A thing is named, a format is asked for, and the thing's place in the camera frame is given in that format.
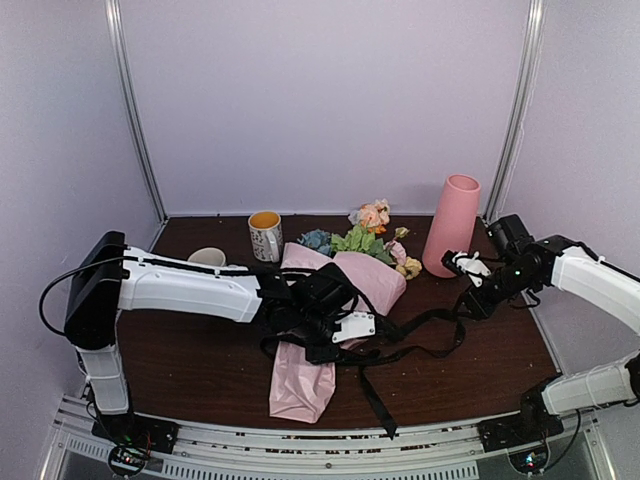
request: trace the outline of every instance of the metal pole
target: metal pole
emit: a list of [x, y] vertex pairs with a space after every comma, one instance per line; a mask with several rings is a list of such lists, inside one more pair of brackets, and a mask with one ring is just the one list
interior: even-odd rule
[[522, 50], [522, 60], [520, 62], [520, 73], [516, 85], [516, 94], [513, 100], [511, 117], [505, 137], [498, 170], [493, 181], [491, 193], [484, 219], [487, 222], [496, 220], [502, 207], [509, 187], [509, 176], [513, 168], [517, 154], [519, 132], [524, 119], [524, 112], [529, 100], [533, 76], [540, 52], [540, 40], [542, 38], [542, 20], [544, 13], [544, 0], [531, 0], [529, 4], [529, 21], [525, 34], [524, 46]]
[[158, 182], [153, 174], [151, 160], [149, 159], [149, 151], [142, 131], [142, 123], [140, 122], [140, 114], [138, 112], [138, 106], [133, 92], [133, 81], [131, 80], [131, 71], [129, 68], [129, 60], [127, 58], [127, 50], [124, 41], [122, 20], [120, 18], [119, 0], [106, 0], [106, 8], [109, 35], [111, 36], [111, 43], [116, 56], [116, 62], [118, 64], [118, 72], [120, 73], [120, 83], [122, 86], [122, 93], [124, 95], [131, 136], [133, 137], [133, 144], [136, 149], [138, 162], [140, 163], [140, 168], [142, 170], [147, 190], [151, 195], [151, 201], [156, 211], [156, 215], [160, 222], [164, 222], [167, 220], [167, 213], [164, 209], [162, 198], [160, 197]]

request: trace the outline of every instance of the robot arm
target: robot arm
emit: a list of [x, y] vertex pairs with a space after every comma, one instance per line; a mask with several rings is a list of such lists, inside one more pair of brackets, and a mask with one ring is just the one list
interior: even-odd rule
[[[488, 318], [499, 303], [521, 291], [554, 286], [601, 308], [640, 334], [640, 279], [596, 257], [586, 245], [559, 235], [533, 241], [515, 215], [500, 219], [489, 232], [506, 262], [490, 275], [478, 265], [477, 256], [449, 252], [443, 258], [451, 270], [471, 273], [474, 285], [463, 294], [462, 303], [474, 318]], [[562, 428], [558, 415], [639, 399], [640, 355], [633, 353], [586, 372], [543, 382], [523, 395], [521, 413], [514, 422], [487, 421], [480, 430], [486, 449], [505, 448], [509, 435], [500, 431], [505, 425], [516, 432], [515, 437], [535, 440], [541, 430]]]
[[[100, 262], [106, 263], [90, 268]], [[332, 313], [352, 299], [350, 283], [335, 264], [290, 285], [275, 270], [211, 267], [161, 257], [126, 246], [124, 234], [109, 232], [82, 267], [87, 270], [73, 278], [65, 335], [82, 360], [103, 423], [109, 422], [105, 416], [132, 414], [116, 339], [121, 310], [171, 310], [238, 323], [260, 317], [274, 333], [293, 332], [308, 344], [320, 345], [371, 336], [376, 330], [373, 315], [367, 313], [332, 320]], [[310, 358], [310, 351], [308, 360], [322, 363]]]

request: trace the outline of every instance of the pink vase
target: pink vase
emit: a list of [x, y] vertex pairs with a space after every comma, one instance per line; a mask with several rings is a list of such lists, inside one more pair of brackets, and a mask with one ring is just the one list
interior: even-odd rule
[[452, 278], [442, 265], [447, 250], [468, 252], [478, 214], [480, 182], [467, 175], [451, 175], [444, 182], [436, 216], [422, 254], [424, 267], [433, 275]]

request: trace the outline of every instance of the wooden table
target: wooden table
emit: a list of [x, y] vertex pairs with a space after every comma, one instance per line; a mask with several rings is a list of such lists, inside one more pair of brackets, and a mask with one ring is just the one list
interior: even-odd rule
[[[322, 228], [344, 234], [346, 217], [290, 216], [282, 220], [285, 241]], [[420, 257], [429, 217], [392, 219], [390, 231], [406, 226], [410, 256]], [[205, 246], [222, 248], [228, 261], [256, 264], [245, 217], [177, 218], [169, 221], [155, 253], [186, 259]], [[472, 248], [494, 254], [478, 221]], [[421, 273], [389, 318], [402, 324], [434, 307], [450, 307], [468, 285]], [[446, 422], [517, 410], [522, 392], [556, 370], [538, 328], [526, 310], [502, 306], [490, 320], [467, 321], [465, 343], [434, 360], [415, 353], [367, 375], [400, 426]], [[126, 312], [119, 342], [136, 411], [196, 422], [259, 428], [338, 429], [379, 426], [354, 368], [338, 368], [336, 393], [315, 425], [269, 417], [272, 364], [259, 350], [264, 332], [253, 325], [201, 315], [161, 311]], [[371, 340], [365, 348], [385, 352], [419, 344], [445, 348], [452, 324], [429, 323], [397, 345]]]

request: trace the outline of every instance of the pink plastic bag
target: pink plastic bag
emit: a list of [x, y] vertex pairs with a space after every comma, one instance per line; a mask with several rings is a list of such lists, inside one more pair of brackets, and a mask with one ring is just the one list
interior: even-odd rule
[[[332, 260], [296, 243], [284, 247], [282, 267], [318, 269]], [[376, 308], [386, 315], [404, 293], [402, 275], [379, 260], [355, 252], [338, 253], [333, 261], [349, 277]], [[361, 301], [358, 310], [367, 311]], [[358, 341], [344, 342], [349, 348]], [[311, 365], [305, 360], [304, 348], [280, 343], [276, 351], [269, 394], [269, 414], [300, 422], [315, 423], [324, 412], [335, 391], [335, 365]]]

